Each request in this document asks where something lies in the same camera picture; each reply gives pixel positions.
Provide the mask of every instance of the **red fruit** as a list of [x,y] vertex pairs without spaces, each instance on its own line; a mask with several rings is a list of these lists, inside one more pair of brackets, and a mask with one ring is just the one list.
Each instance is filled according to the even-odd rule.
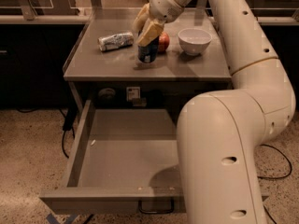
[[169,46],[169,35],[166,32],[162,32],[159,36],[158,52],[165,52]]

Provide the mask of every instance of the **drawer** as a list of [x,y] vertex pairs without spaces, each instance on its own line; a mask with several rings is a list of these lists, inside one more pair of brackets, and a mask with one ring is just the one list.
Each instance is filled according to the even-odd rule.
[[96,109],[87,100],[62,187],[40,199],[56,214],[185,212],[168,112]]

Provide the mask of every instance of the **bowl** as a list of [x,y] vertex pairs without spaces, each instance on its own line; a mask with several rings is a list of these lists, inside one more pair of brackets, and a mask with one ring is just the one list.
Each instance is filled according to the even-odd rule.
[[199,28],[185,28],[178,32],[181,48],[191,56],[203,53],[212,40],[212,35]]

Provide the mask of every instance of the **gray surface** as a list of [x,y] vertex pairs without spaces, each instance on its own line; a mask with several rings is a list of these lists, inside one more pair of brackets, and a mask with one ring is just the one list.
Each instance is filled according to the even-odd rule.
[[[151,64],[137,59],[137,46],[101,52],[97,38],[123,31],[132,31],[140,8],[98,9],[85,36],[78,45],[64,79],[68,81],[173,81],[182,79],[228,81],[230,75],[221,42],[212,23],[202,10],[186,9],[173,23],[165,25],[170,36],[166,53],[159,54]],[[178,32],[187,27],[207,30],[213,40],[203,55],[186,55],[178,44]]]
[[40,198],[55,213],[135,213],[138,201],[185,211],[176,128],[163,109],[95,110],[88,101],[64,174]]
[[167,112],[96,110],[78,185],[115,193],[180,189],[176,127]]

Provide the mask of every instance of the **speckled floor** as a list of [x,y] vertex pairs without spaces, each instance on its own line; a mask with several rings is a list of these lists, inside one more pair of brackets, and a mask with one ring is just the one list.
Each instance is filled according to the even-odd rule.
[[[20,113],[0,110],[0,223],[65,223],[69,215],[55,215],[38,195],[42,189],[61,185],[67,158],[61,150],[64,117],[59,110]],[[282,180],[261,180],[263,192],[269,193],[264,205],[279,224],[299,223],[299,114],[290,126],[268,143],[282,151],[292,162],[292,175]],[[73,137],[65,138],[66,151]],[[289,171],[286,160],[269,147],[256,148],[258,175],[278,176]],[[73,223],[83,223],[87,215]],[[95,215],[89,223],[166,224],[187,223],[186,214],[160,216]]]

